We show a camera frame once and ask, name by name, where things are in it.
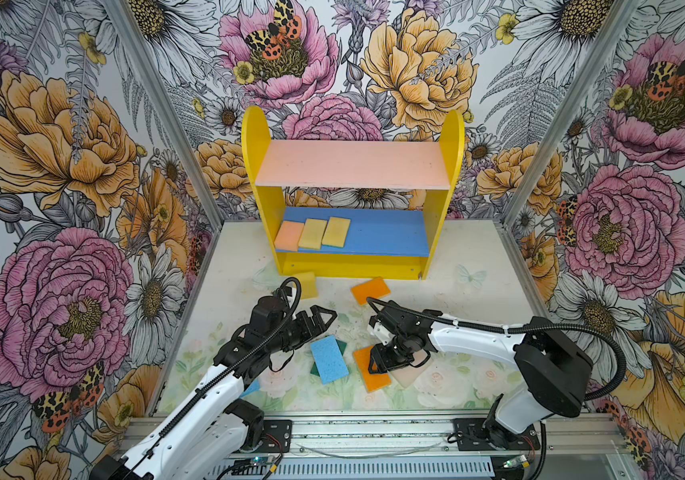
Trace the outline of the yellow sponge with green back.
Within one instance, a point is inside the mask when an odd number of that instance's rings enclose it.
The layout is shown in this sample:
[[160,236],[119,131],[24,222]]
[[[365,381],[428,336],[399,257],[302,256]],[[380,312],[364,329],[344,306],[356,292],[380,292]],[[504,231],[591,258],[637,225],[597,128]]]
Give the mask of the yellow sponge with green back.
[[298,240],[298,248],[312,251],[320,250],[324,233],[326,233],[326,226],[328,226],[326,220],[308,218],[304,223],[300,240]]

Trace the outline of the pink orange sponge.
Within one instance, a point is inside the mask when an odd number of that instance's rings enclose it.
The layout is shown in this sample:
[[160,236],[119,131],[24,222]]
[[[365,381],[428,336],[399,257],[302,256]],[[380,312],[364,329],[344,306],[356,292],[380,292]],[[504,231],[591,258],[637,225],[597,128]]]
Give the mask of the pink orange sponge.
[[304,232],[304,222],[282,221],[274,239],[276,251],[298,252],[302,232]]

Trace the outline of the large yellow sponge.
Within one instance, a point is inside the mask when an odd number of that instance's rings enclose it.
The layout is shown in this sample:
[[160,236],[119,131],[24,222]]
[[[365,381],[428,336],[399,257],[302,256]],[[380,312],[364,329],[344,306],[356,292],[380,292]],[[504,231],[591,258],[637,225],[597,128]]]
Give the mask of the large yellow sponge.
[[344,248],[350,220],[348,218],[330,217],[326,224],[326,231],[322,237],[322,246]]

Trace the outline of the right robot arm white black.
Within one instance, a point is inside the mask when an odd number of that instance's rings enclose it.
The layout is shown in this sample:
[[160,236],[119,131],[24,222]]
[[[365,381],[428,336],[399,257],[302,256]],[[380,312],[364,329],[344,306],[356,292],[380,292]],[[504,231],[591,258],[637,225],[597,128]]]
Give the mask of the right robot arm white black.
[[382,375],[420,368],[433,354],[467,354],[515,368],[522,384],[494,400],[473,434],[492,448],[512,448],[537,422],[576,418],[586,400],[593,363],[560,327],[543,317],[514,326],[416,311],[368,298],[369,330],[378,339],[367,370]]

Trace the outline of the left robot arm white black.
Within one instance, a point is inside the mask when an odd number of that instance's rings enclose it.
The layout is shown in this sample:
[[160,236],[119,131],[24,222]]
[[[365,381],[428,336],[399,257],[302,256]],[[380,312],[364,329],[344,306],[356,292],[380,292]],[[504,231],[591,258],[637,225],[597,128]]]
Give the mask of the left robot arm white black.
[[152,433],[122,457],[102,458],[92,479],[184,479],[206,475],[214,464],[262,439],[264,412],[242,399],[272,366],[272,354],[292,353],[326,333],[338,314],[310,306],[300,311],[300,294],[280,287],[258,299],[250,321],[220,347],[198,386]]

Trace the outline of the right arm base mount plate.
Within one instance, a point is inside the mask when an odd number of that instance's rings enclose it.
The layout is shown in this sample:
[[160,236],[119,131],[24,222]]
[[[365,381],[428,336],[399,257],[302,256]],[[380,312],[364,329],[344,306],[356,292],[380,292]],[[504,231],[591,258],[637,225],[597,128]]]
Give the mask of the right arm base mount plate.
[[460,417],[452,420],[452,432],[446,437],[459,451],[538,451],[538,432],[529,426],[522,434],[490,434],[480,417]]

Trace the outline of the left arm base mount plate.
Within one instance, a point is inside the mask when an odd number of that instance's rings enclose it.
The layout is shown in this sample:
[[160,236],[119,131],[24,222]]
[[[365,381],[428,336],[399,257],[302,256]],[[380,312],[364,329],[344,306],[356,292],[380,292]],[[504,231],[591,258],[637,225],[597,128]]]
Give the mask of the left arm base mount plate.
[[242,452],[286,454],[292,445],[292,428],[292,420],[262,420],[248,428]]

